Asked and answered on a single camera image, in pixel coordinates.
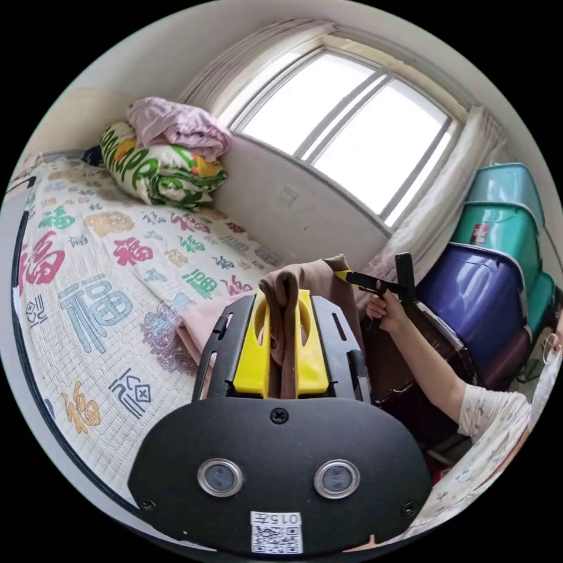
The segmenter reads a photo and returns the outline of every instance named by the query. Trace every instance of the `woman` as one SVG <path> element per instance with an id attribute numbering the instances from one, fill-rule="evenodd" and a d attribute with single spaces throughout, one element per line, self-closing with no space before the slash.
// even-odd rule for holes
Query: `woman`
<path id="1" fill-rule="evenodd" d="M 471 450 L 436 483 L 408 530 L 389 541 L 394 542 L 433 528 L 461 512 L 491 486 L 520 450 L 545 406 L 561 367 L 559 341 L 563 316 L 559 319 L 549 367 L 542 373 L 530 405 L 521 393 L 488 391 L 460 379 L 389 291 L 383 298 L 372 295 L 367 313 L 371 318 L 381 319 L 380 328 L 392 337 L 428 400 L 454 420 L 459 425 L 458 432 L 473 442 Z M 376 545 L 372 537 L 368 544 L 351 551 Z"/>

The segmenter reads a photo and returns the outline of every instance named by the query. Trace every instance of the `qr code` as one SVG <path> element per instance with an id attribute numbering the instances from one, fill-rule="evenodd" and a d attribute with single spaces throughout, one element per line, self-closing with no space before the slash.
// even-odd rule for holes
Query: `qr code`
<path id="1" fill-rule="evenodd" d="M 303 553 L 301 526 L 252 526 L 254 553 L 290 555 Z"/>

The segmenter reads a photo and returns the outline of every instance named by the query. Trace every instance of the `window pane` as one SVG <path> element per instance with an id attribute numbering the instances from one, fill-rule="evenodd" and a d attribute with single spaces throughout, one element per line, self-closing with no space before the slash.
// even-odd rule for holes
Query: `window pane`
<path id="1" fill-rule="evenodd" d="M 394 80 L 347 123 L 314 166 L 381 213 L 446 119 L 429 100 Z"/>
<path id="2" fill-rule="evenodd" d="M 368 84 L 362 92 L 360 92 L 327 126 L 327 128 L 315 139 L 315 142 L 308 148 L 308 150 L 303 155 L 303 160 L 307 160 L 309 156 L 313 153 L 313 151 L 324 141 L 325 137 L 331 132 L 333 127 L 340 122 L 342 118 L 344 118 L 354 106 L 361 101 L 364 96 L 367 96 L 368 93 L 376 88 L 376 86 L 384 79 L 387 78 L 386 74 L 382 74 L 378 78 L 375 79 L 374 82 Z"/>
<path id="3" fill-rule="evenodd" d="M 407 205 L 413 200 L 414 196 L 418 193 L 418 190 L 421 189 L 422 184 L 426 182 L 427 177 L 430 175 L 436 163 L 440 160 L 440 157 L 446 150 L 450 140 L 452 139 L 452 134 L 450 132 L 444 133 L 442 140 L 438 143 L 438 146 L 432 153 L 432 156 L 429 158 L 428 162 L 425 164 L 424 168 L 420 172 L 420 174 L 416 177 L 415 181 L 411 184 L 409 191 L 403 196 L 403 199 L 399 201 L 395 209 L 389 214 L 389 216 L 385 219 L 385 224 L 387 227 L 393 227 L 395 221 L 399 218 L 401 213 L 406 209 Z"/>
<path id="4" fill-rule="evenodd" d="M 237 94 L 230 105 L 225 108 L 220 116 L 221 123 L 228 125 L 235 118 L 235 115 L 237 115 L 237 113 L 240 112 L 246 104 L 248 104 L 257 92 L 264 88 L 264 86 L 272 78 L 274 78 L 278 72 L 281 72 L 286 66 L 289 66 L 298 58 L 299 54 L 295 51 L 291 51 L 290 53 L 285 53 L 284 55 L 279 56 L 262 69 L 260 73 Z"/>
<path id="5" fill-rule="evenodd" d="M 243 132 L 293 154 L 316 125 L 374 70 L 336 55 L 322 55 L 280 88 Z"/>

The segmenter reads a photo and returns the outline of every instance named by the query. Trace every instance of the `label sticker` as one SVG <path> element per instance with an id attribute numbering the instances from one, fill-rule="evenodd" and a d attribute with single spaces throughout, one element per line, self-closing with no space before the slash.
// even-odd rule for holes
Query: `label sticker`
<path id="1" fill-rule="evenodd" d="M 479 223 L 473 227 L 473 234 L 471 235 L 470 245 L 483 246 L 487 242 L 487 235 L 491 229 L 490 225 Z"/>
<path id="2" fill-rule="evenodd" d="M 252 552 L 270 555 L 303 553 L 299 512 L 251 512 Z"/>

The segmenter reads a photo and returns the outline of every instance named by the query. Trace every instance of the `white shirt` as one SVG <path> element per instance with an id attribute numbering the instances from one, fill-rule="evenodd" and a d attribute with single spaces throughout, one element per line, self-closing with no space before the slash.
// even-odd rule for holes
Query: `white shirt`
<path id="1" fill-rule="evenodd" d="M 530 412 L 531 405 L 521 393 L 468 385 L 458 432 L 470 437 L 473 447 L 436 483 L 409 528 L 380 545 L 442 524 L 483 494 L 502 473 L 494 474 L 526 430 Z"/>

